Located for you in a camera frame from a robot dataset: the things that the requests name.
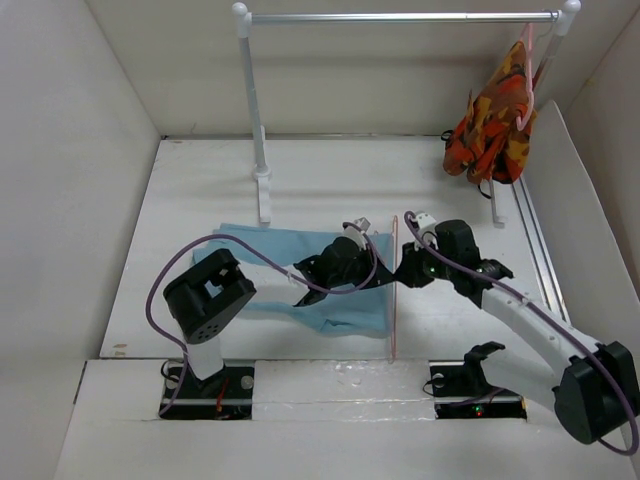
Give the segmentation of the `light blue trousers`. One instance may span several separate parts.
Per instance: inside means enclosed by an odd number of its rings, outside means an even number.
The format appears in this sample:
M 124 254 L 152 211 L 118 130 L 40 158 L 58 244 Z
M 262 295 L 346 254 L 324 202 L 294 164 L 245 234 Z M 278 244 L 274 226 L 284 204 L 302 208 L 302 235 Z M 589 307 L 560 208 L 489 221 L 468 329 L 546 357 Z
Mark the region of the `light blue trousers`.
M 258 228 L 223 223 L 216 230 L 239 238 L 257 251 L 293 271 L 293 265 L 317 255 L 339 237 L 337 232 Z M 305 285 L 289 280 L 240 245 L 226 239 L 211 240 L 193 251 L 192 262 L 202 261 L 225 248 L 240 262 L 243 274 L 257 290 L 242 309 L 245 319 L 287 318 L 329 336 L 368 335 L 386 337 L 390 332 L 393 288 L 360 290 L 349 295 L 329 295 L 311 306 L 297 303 L 309 292 Z

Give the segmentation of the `pink wire hanger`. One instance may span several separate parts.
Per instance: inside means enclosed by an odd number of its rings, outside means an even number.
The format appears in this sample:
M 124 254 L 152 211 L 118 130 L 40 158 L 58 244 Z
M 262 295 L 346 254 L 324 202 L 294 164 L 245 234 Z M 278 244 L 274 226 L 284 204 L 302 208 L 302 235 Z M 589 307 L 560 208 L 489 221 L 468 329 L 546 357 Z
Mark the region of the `pink wire hanger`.
M 398 236 L 399 236 L 399 219 L 397 215 L 393 216 L 391 234 L 393 237 L 393 261 L 392 271 L 398 266 Z M 389 363 L 393 364 L 397 358 L 397 284 L 393 283 L 390 287 L 390 337 L 389 337 Z

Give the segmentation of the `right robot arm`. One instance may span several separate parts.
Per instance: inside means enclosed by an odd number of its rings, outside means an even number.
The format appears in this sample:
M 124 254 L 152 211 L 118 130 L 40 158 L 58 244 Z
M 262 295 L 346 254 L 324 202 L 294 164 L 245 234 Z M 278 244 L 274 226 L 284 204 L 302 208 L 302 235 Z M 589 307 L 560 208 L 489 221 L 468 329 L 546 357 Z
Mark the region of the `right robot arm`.
M 599 443 L 614 453 L 639 450 L 639 385 L 631 352 L 581 332 L 555 316 L 496 259 L 481 256 L 463 220 L 436 221 L 407 211 L 413 241 L 404 244 L 394 273 L 397 282 L 423 288 L 449 282 L 456 293 L 506 325 L 540 357 L 533 362 L 496 341 L 472 347 L 463 357 L 462 381 L 477 401 L 492 389 L 520 394 L 553 412 L 576 441 Z M 631 444 L 613 448 L 605 439 L 628 425 Z

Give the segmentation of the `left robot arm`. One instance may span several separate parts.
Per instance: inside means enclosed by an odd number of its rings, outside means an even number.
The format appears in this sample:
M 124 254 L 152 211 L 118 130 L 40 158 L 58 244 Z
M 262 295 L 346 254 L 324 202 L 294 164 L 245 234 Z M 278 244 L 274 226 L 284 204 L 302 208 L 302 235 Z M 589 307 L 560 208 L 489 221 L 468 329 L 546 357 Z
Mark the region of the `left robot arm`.
M 395 276 L 381 250 L 389 242 L 227 225 L 185 247 L 193 263 L 163 297 L 182 332 L 176 342 L 190 387 L 205 397 L 220 390 L 222 362 L 209 363 L 196 348 L 241 313 L 253 321 L 282 316 L 327 337 L 388 336 L 387 287 Z

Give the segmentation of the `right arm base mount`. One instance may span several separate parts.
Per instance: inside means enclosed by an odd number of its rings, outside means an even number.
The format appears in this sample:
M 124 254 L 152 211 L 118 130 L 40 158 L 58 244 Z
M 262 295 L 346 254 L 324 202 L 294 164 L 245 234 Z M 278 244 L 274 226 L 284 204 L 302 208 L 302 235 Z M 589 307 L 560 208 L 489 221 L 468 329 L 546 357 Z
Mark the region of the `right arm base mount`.
M 463 361 L 430 362 L 422 390 L 434 400 L 437 420 L 527 419 L 521 396 L 489 385 Z

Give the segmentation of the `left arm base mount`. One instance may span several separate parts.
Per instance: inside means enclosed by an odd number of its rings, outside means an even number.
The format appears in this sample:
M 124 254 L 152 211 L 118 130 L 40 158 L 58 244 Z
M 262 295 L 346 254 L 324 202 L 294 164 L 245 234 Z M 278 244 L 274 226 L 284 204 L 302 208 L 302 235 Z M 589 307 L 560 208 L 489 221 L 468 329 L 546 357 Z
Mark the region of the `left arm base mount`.
M 160 369 L 164 379 L 159 405 L 163 420 L 251 420 L 255 364 L 226 365 L 211 379 L 198 380 L 188 370 L 178 388 L 182 365 L 165 361 Z

